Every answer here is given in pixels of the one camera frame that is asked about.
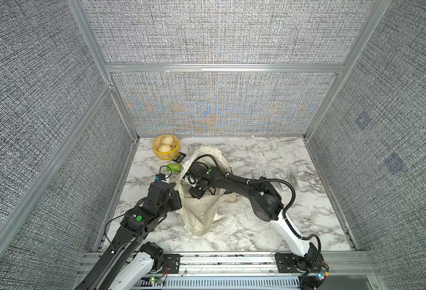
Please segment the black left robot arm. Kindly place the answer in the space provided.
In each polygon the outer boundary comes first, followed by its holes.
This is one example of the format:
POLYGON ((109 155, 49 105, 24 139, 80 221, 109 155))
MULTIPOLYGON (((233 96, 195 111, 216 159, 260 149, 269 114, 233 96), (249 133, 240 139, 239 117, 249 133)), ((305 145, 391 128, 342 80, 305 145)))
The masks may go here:
POLYGON ((78 290, 108 290, 127 259, 171 211, 182 208, 179 192, 171 188, 150 190, 132 209, 126 211, 109 247, 78 290))

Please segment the cream canvas tote bag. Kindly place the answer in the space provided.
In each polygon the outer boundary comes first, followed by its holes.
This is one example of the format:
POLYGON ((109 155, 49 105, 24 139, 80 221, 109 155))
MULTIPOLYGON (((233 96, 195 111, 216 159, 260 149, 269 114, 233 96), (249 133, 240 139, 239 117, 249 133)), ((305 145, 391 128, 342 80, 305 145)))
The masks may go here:
POLYGON ((225 173, 232 172, 220 150, 202 146, 184 163, 182 171, 174 180, 174 189, 179 192, 182 202, 182 208, 178 212, 184 220, 185 227, 195 236, 204 236, 212 226, 227 218, 226 215, 217 213, 220 205, 237 202, 237 194, 213 186, 202 186, 204 193, 197 192, 194 196, 190 193, 190 190, 198 191, 198 177, 192 170, 209 170, 213 167, 225 173))

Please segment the clear compass case green label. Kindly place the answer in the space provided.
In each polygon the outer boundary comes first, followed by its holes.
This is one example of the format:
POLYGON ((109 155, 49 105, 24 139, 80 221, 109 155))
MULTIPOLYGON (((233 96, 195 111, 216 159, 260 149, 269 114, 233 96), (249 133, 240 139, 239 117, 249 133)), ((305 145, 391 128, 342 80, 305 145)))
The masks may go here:
POLYGON ((288 180, 289 180, 290 184, 294 188, 298 187, 298 180, 297 180, 296 176, 294 175, 294 173, 291 170, 287 171, 287 177, 288 177, 288 180))

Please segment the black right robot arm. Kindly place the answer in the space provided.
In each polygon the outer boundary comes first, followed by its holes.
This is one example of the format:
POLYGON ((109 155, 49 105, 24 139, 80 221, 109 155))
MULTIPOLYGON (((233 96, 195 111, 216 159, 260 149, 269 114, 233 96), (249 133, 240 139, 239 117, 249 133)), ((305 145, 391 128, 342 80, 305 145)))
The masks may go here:
POLYGON ((290 252, 296 260, 296 267, 304 271, 312 271, 321 254, 321 246, 315 246, 311 239, 319 239, 312 234, 303 236, 287 217, 287 211, 295 200, 295 191, 287 205, 273 186, 274 182, 283 183, 283 180, 260 178, 250 180, 239 176, 223 173, 216 167, 210 169, 190 169, 184 175, 192 187, 191 196, 201 199, 209 189, 225 189, 237 193, 249 200, 255 215, 265 222, 270 222, 276 231, 287 242, 290 252))

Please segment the clear compass case blue compass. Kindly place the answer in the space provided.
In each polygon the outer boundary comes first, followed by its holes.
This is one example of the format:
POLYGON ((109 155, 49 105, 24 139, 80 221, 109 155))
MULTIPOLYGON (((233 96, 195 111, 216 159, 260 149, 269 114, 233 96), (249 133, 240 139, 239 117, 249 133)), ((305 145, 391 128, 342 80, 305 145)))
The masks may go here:
POLYGON ((264 178, 270 178, 271 177, 271 173, 268 170, 262 170, 261 171, 261 176, 264 178))

